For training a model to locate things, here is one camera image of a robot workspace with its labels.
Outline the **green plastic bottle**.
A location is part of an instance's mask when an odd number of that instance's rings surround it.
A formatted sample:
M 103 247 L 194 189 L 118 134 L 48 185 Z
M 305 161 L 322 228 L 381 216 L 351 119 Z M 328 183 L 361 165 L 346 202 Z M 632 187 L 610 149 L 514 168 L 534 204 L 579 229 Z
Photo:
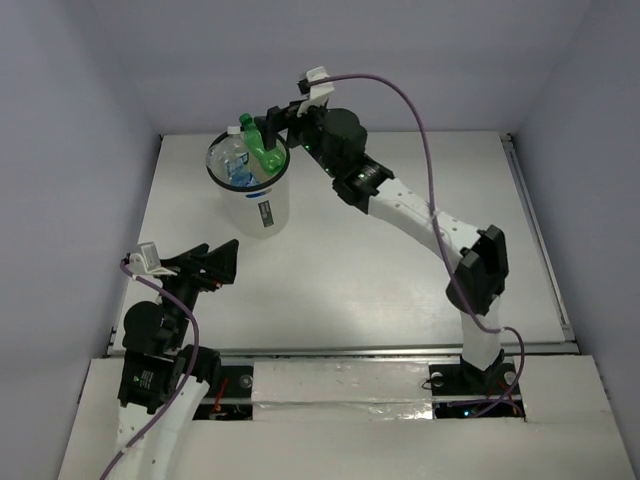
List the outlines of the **green plastic bottle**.
M 272 149 L 265 147 L 254 118 L 249 113 L 243 113 L 239 121 L 244 131 L 244 142 L 262 169 L 269 175 L 279 173 L 285 164 L 286 155 L 277 147 Z

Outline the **clear bottle green white label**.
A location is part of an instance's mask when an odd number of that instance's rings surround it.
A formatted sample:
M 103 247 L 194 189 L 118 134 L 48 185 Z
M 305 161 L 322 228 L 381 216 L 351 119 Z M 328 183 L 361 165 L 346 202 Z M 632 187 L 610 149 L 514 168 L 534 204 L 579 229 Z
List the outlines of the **clear bottle green white label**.
M 249 151 L 240 126 L 229 126 L 227 135 L 207 153 L 207 166 L 220 180 L 231 183 L 235 177 L 249 174 Z

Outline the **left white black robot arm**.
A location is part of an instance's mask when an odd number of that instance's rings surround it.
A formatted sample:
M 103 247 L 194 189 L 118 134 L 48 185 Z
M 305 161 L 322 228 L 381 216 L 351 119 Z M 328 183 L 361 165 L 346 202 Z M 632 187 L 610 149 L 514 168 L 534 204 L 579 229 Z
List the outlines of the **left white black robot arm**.
M 157 297 L 124 316 L 115 455 L 102 478 L 174 478 L 193 416 L 222 379 L 219 352 L 200 343 L 195 304 L 200 294 L 234 283 L 238 250 L 233 239 L 162 259 L 148 242 L 121 261 L 121 271 Z

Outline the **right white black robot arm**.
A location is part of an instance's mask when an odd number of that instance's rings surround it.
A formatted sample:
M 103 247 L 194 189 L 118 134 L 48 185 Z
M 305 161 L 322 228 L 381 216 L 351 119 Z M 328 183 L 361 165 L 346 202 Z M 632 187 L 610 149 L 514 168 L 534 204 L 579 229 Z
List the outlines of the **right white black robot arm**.
M 465 224 L 437 212 L 366 152 L 367 130 L 343 108 L 302 108 L 293 102 L 272 107 L 256 120 L 266 148 L 285 131 L 289 148 L 303 147 L 331 177 L 348 205 L 395 226 L 431 252 L 450 270 L 446 297 L 459 311 L 463 331 L 460 362 L 448 366 L 442 385 L 452 395 L 487 394 L 501 377 L 504 350 L 492 305 L 509 274 L 504 232 Z

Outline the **clear bottle dark blue label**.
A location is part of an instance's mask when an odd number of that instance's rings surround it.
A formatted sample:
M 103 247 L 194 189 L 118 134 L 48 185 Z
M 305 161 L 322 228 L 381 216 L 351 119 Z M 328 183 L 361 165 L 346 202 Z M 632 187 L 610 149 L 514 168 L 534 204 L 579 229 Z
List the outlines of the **clear bottle dark blue label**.
M 235 170 L 229 177 L 229 184 L 237 188 L 250 188 L 260 184 L 260 181 L 249 170 Z

